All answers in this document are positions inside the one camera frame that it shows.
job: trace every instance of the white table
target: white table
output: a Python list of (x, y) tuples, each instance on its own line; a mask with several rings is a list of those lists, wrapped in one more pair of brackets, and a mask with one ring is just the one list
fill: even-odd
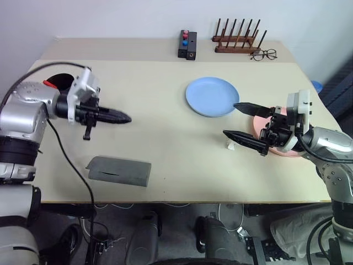
[[(262, 157), (255, 150), (239, 145), (235, 151), (226, 149), (227, 138), (222, 130), (251, 133), (252, 117), (235, 110), (221, 118), (207, 118), (191, 110), (185, 100), (186, 86), (203, 76), (223, 78), (237, 88), (241, 102), (264, 106), (285, 105), (288, 93), (310, 89), (312, 124), (339, 129), (310, 81), (280, 43), (272, 43), (272, 47), (277, 45), (275, 49), (281, 50), (284, 58), (279, 51), (277, 61), (265, 59), (258, 63), (250, 61), (247, 55), (220, 54), (226, 60), (222, 62), (219, 54), (214, 54), (212, 47), (215, 45), (210, 41), (199, 42), (197, 61), (186, 61), (176, 58), (175, 50), (167, 53), (169, 48), (165, 46), (161, 47), (167, 53), (165, 60), (146, 57), (126, 60), (127, 48), (118, 53), (119, 40), (112, 40), (116, 45), (109, 59), (103, 56), (109, 52), (104, 46), (107, 40), (101, 41), (103, 49), (99, 49), (99, 40), (95, 39), (91, 50), (85, 47), (80, 52), (81, 45), (77, 43), (89, 46), (90, 40), (61, 40), (34, 64), (67, 59), (91, 66), (100, 79), (100, 105), (122, 110), (132, 118), (131, 123), (124, 125), (98, 123), (92, 129), (90, 141), (82, 140), (85, 127), (68, 125), (64, 119), (54, 121), (69, 157), (86, 178), (88, 170), (85, 167), (97, 155), (152, 163), (147, 188), (87, 179), (97, 202), (299, 203), (330, 200), (315, 166), (304, 158), (281, 157), (273, 153)], [(144, 45), (147, 50), (152, 46)], [(217, 60), (204, 61), (207, 56)], [(75, 76), (80, 69), (55, 66), (30, 79), (42, 81), (60, 72)], [(35, 164), (34, 185), (40, 187), (42, 201), (88, 202), (86, 187), (64, 159), (50, 128), (46, 129), (40, 149), (44, 154), (38, 155)]]

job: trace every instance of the blue object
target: blue object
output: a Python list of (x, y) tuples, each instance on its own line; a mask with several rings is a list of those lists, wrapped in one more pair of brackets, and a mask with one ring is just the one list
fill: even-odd
[(194, 111), (206, 117), (221, 117), (232, 112), (239, 103), (239, 93), (227, 81), (203, 77), (186, 88), (186, 100)]
[(316, 92), (320, 93), (321, 90), (323, 89), (322, 84), (320, 84), (318, 81), (313, 81), (313, 80), (311, 81), (311, 83), (313, 84)]

